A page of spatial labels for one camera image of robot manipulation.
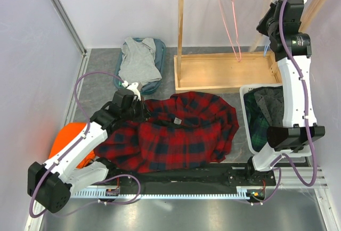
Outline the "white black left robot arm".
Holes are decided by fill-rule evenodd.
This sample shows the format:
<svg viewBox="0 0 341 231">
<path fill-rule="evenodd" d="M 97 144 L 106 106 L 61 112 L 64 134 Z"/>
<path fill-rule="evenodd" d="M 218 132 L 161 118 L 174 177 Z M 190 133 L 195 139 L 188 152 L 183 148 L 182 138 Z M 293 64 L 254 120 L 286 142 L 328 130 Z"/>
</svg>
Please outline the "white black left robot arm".
<svg viewBox="0 0 341 231">
<path fill-rule="evenodd" d="M 114 93 L 112 101 L 96 111 L 86 126 L 54 157 L 28 168 L 27 191 L 31 205 L 38 202 L 46 211 L 57 213 L 70 197 L 89 185 L 113 184 L 115 169 L 95 161 L 88 167 L 77 166 L 93 149 L 103 143 L 126 121 L 147 121 L 149 114 L 137 83 Z"/>
</svg>

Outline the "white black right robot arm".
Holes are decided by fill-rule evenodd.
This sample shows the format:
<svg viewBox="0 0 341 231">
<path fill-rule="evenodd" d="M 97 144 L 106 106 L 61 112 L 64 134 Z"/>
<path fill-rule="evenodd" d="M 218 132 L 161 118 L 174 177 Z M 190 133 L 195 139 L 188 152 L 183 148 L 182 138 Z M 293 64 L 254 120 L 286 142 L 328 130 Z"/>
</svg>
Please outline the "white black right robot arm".
<svg viewBox="0 0 341 231">
<path fill-rule="evenodd" d="M 250 168 L 244 179 L 256 185 L 263 172 L 273 169 L 286 158 L 289 163 L 306 146 L 313 162 L 312 180 L 303 182 L 312 186 L 317 176 L 317 163 L 313 142 L 325 135 L 325 127 L 317 124 L 310 90 L 311 39 L 300 32 L 301 16 L 306 0 L 277 0 L 271 3 L 256 30 L 269 38 L 270 49 L 279 68 L 284 99 L 282 126 L 270 126 L 265 146 L 249 159 Z"/>
</svg>

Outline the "beige wooden hanger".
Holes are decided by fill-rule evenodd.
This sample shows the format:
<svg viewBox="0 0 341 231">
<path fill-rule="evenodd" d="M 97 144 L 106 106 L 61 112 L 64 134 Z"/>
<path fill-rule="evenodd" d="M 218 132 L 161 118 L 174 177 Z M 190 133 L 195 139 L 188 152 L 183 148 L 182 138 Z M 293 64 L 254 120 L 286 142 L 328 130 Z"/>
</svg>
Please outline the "beige wooden hanger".
<svg viewBox="0 0 341 231">
<path fill-rule="evenodd" d="M 249 47 L 248 52 L 250 52 L 250 53 L 254 52 L 256 50 L 256 48 L 259 46 L 263 35 L 267 35 L 266 19 L 267 19 L 267 15 L 269 14 L 270 5 L 272 2 L 273 2 L 273 0 L 263 0 L 263 8 L 262 8 L 262 12 L 261 12 L 261 19 L 259 21 L 258 26 L 256 27 L 256 30 L 258 31 L 258 36 L 254 40 L 252 45 Z"/>
</svg>

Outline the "red navy plaid skirt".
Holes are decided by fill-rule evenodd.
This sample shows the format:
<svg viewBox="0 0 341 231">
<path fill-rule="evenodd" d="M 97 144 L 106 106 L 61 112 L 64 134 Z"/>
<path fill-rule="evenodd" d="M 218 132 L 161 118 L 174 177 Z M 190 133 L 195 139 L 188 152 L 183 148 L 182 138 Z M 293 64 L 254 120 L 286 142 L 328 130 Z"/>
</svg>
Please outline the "red navy plaid skirt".
<svg viewBox="0 0 341 231">
<path fill-rule="evenodd" d="M 222 162 L 239 124 L 236 109 L 201 92 L 145 101 L 146 122 L 127 121 L 94 149 L 118 168 L 138 173 L 190 169 Z"/>
</svg>

